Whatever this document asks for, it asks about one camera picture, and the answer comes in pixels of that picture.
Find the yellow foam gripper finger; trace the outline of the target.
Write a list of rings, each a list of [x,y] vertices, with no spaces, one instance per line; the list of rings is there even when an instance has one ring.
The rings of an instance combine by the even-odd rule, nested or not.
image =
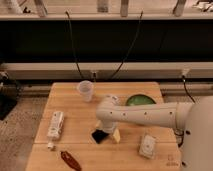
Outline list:
[[[116,128],[114,130],[114,133],[112,134],[112,137],[113,137],[113,139],[114,139],[114,141],[116,143],[120,143],[121,137],[120,137],[120,131],[119,131],[119,129]]]

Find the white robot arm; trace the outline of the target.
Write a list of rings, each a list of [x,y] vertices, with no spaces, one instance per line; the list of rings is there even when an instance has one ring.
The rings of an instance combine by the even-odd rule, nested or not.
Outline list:
[[[106,96],[96,109],[101,130],[112,133],[117,122],[173,128],[184,132],[181,171],[213,171],[213,96],[195,103],[173,102],[120,106]]]

